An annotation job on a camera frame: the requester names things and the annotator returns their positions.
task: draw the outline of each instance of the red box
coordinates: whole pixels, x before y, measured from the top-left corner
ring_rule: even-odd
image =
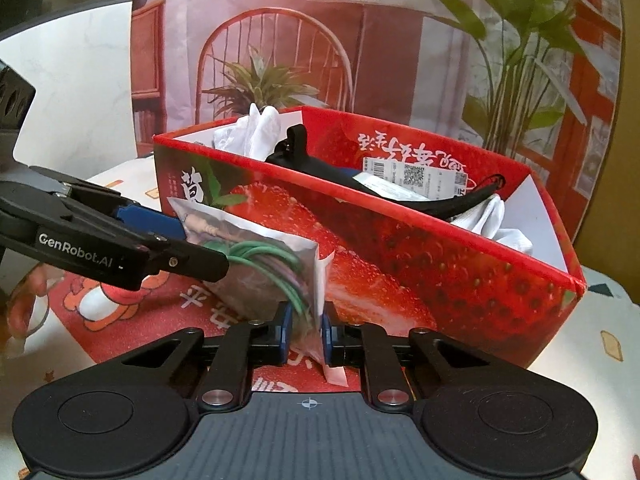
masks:
[[[327,286],[341,316],[405,335],[420,325],[528,366],[584,294],[586,285],[558,212],[527,166],[469,144],[382,120],[300,107],[310,155],[362,169],[364,156],[465,171],[478,184],[506,178],[503,227],[534,244],[527,256],[447,222],[311,176],[210,148],[233,120],[154,137],[162,210],[168,197],[223,207],[335,251]]]

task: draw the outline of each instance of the cable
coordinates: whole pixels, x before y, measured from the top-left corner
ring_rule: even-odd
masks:
[[[216,236],[220,241],[209,241],[204,244],[208,249],[226,254],[230,264],[250,267],[263,276],[269,278],[291,302],[293,308],[300,316],[308,317],[308,304],[303,298],[302,287],[299,283],[291,283],[292,276],[279,276],[276,272],[277,265],[269,266],[265,259],[273,258],[283,263],[287,269],[298,276],[303,265],[300,259],[292,252],[277,247],[268,242],[247,240],[229,244],[228,240]]]

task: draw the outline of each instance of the poster backdrop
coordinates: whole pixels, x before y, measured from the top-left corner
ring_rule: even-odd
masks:
[[[252,101],[327,106],[523,161],[574,236],[609,143],[622,32],[620,0],[134,0],[138,151]],[[400,160],[418,146],[388,148]]]

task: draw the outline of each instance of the white glove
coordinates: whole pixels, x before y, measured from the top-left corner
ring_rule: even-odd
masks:
[[[267,106],[260,113],[252,103],[249,115],[214,132],[213,147],[223,152],[265,161],[282,137],[280,114],[276,108]]]
[[[521,253],[532,254],[533,244],[519,229],[500,229],[503,219],[504,201],[499,195],[494,194],[454,218],[451,224]]]

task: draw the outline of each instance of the strawberry print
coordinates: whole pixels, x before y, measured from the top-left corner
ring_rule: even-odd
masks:
[[[530,270],[331,196],[282,186],[345,248],[411,291],[450,337],[528,366],[570,312],[565,291]]]
[[[316,217],[279,186],[254,182],[232,193],[247,200],[226,211],[271,229],[299,235],[320,245],[321,257],[334,253],[325,298],[347,322],[372,322],[392,335],[407,335],[416,326],[436,328],[430,311],[409,289],[366,262],[322,226]]]

